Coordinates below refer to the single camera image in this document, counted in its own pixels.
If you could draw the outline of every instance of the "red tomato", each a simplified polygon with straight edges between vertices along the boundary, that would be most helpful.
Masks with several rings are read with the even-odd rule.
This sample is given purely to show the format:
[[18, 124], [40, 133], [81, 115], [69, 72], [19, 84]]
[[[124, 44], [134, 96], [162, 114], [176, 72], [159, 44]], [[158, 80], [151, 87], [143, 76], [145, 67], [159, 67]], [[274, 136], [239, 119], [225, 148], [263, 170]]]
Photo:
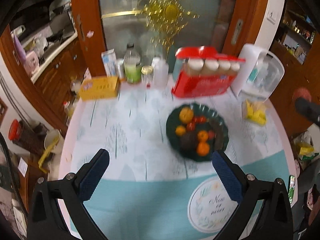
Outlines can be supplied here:
[[194, 116], [193, 119], [192, 119], [192, 122], [198, 123], [199, 122], [199, 117], [198, 116]]
[[198, 120], [199, 123], [205, 123], [206, 121], [207, 121], [207, 118], [204, 115], [201, 115], [199, 117], [199, 120]]
[[196, 128], [196, 124], [194, 122], [190, 122], [187, 124], [187, 131], [193, 131]]
[[216, 133], [212, 130], [208, 131], [208, 135], [209, 135], [209, 140], [212, 140], [215, 136], [216, 136]]

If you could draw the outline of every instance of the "fruit bowl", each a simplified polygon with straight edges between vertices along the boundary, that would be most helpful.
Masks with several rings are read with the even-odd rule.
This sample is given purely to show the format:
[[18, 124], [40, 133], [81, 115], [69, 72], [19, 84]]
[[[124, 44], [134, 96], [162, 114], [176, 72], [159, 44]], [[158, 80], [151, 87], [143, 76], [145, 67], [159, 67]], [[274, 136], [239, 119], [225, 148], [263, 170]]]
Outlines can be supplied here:
[[[176, 135], [175, 130], [179, 125], [186, 126], [179, 119], [179, 114], [184, 107], [190, 107], [194, 112], [194, 116], [205, 116], [207, 119], [205, 123], [196, 124], [196, 132], [201, 130], [213, 130], [216, 133], [215, 138], [207, 141], [210, 146], [210, 151], [206, 156], [198, 155], [194, 149], [186, 150], [181, 148], [180, 137]], [[198, 105], [196, 103], [179, 106], [171, 112], [166, 123], [166, 134], [173, 149], [178, 151], [183, 157], [192, 159], [196, 162], [211, 161], [212, 153], [216, 150], [225, 151], [229, 142], [228, 128], [225, 125], [223, 118], [218, 115], [216, 110], [210, 109], [206, 105]]]

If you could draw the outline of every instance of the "screw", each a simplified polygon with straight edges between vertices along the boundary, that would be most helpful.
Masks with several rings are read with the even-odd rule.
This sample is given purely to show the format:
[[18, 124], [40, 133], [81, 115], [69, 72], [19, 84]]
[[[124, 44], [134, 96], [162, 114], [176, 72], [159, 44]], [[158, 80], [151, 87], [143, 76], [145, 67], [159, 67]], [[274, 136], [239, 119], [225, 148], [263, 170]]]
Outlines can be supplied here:
[[280, 185], [284, 183], [283, 179], [281, 179], [281, 178], [277, 178], [276, 181], [277, 181], [278, 184], [280, 184]]
[[74, 177], [75, 177], [75, 174], [72, 173], [72, 172], [70, 172], [70, 173], [68, 173], [68, 174], [66, 175], [66, 179], [67, 179], [67, 180], [73, 179]]
[[256, 179], [256, 177], [252, 174], [247, 174], [247, 179], [250, 180], [250, 181], [253, 181]]
[[44, 177], [39, 178], [39, 179], [37, 180], [37, 182], [38, 182], [39, 184], [41, 184], [42, 182], [44, 182]]

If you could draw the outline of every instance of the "light switch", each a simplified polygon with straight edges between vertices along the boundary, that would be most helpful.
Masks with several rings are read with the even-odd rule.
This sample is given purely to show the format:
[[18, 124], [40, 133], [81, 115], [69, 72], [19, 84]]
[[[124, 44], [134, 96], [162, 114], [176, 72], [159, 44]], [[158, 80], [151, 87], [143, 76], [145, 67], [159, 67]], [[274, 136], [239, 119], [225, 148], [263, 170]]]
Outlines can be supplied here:
[[267, 14], [267, 19], [272, 23], [276, 24], [278, 14], [273, 10], [269, 10]]

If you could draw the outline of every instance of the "yellow package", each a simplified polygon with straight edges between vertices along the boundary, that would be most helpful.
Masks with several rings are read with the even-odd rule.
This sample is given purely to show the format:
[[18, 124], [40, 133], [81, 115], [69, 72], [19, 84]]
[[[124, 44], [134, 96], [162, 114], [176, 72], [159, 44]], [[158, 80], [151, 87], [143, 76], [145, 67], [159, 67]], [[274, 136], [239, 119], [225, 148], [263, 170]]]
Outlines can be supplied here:
[[117, 97], [120, 89], [118, 77], [95, 77], [82, 82], [79, 95], [83, 101]]
[[242, 102], [242, 118], [264, 126], [267, 122], [265, 107], [245, 100]]
[[296, 147], [299, 155], [310, 155], [315, 151], [314, 147], [306, 142], [299, 142]]

